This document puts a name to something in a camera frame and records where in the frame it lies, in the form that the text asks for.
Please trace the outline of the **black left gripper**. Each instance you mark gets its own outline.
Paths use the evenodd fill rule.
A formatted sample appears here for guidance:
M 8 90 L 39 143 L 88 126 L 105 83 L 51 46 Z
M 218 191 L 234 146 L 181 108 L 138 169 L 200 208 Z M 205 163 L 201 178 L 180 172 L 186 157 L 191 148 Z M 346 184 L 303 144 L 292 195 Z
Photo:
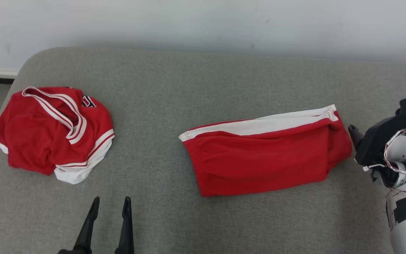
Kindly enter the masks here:
M 95 197 L 88 214 L 84 220 L 83 226 L 77 237 L 73 250 L 61 249 L 58 254 L 92 254 L 91 242 L 94 222 L 97 219 L 99 211 L 100 198 Z M 133 235 L 133 217 L 131 199 L 126 196 L 122 209 L 123 225 L 118 247 L 115 254 L 134 254 L 134 235 Z

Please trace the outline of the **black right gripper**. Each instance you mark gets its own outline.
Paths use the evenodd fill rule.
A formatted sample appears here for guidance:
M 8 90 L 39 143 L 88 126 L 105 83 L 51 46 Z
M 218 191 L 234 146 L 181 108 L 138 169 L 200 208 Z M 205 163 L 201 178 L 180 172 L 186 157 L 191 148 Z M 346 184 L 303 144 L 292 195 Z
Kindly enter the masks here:
M 395 116 L 388 117 L 370 127 L 365 135 L 354 125 L 348 126 L 352 144 L 356 150 L 355 161 L 362 166 L 379 162 L 385 152 L 385 144 L 399 131 L 406 129 L 406 98 L 400 100 Z

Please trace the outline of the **red shorts white side stripe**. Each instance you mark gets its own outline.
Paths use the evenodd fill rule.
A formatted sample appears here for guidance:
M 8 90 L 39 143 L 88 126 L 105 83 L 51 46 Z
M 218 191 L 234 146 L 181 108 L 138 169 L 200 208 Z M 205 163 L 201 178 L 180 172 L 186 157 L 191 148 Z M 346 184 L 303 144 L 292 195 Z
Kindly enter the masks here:
M 179 135 L 202 196 L 291 188 L 326 179 L 352 146 L 335 105 L 195 127 Z

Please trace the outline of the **red jersey white trim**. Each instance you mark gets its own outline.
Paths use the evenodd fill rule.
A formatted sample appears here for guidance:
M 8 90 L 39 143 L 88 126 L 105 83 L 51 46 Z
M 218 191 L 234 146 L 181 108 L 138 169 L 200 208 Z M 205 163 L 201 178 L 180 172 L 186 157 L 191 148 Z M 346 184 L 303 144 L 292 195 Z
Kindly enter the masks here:
M 0 115 L 0 149 L 8 165 L 78 184 L 101 162 L 115 132 L 98 100 L 69 87 L 27 87 Z

